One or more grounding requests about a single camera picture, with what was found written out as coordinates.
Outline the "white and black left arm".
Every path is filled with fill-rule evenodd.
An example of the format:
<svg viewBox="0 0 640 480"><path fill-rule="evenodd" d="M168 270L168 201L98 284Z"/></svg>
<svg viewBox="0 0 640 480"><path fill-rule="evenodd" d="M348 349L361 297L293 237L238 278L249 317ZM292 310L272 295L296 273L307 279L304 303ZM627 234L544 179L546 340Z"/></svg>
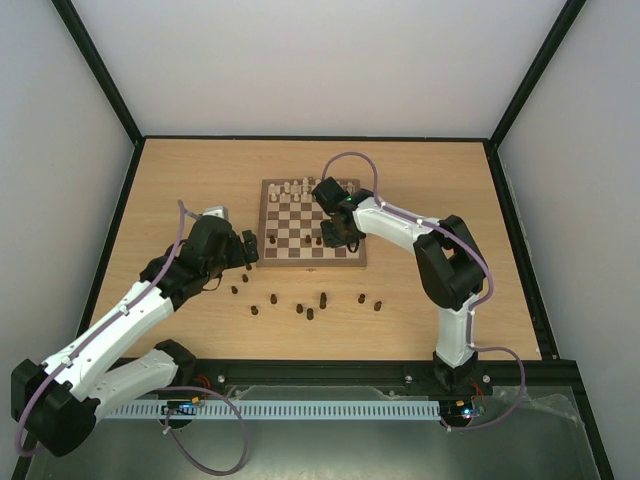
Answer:
<svg viewBox="0 0 640 480"><path fill-rule="evenodd" d="M228 269L258 260L253 232L205 215L186 238L140 272L138 281L97 323L59 352L36 364L23 360L11 373L11 415L42 447L71 453L96 424L152 390L186 382L193 355L174 341L157 344L123 367L115 361L153 326L200 294Z"/></svg>

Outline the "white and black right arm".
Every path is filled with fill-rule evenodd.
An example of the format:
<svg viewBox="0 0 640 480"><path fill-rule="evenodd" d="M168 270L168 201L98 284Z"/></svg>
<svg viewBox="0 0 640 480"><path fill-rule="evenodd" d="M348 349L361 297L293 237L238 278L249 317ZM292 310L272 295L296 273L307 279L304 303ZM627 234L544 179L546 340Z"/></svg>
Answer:
<svg viewBox="0 0 640 480"><path fill-rule="evenodd" d="M444 220L420 217L369 190L349 193L333 181L315 187L312 196L329 216L321 222L327 246L357 247L374 235L415 255L422 288L438 309L434 377L443 390L460 390L477 362L473 317L489 277L464 221L454 215Z"/></svg>

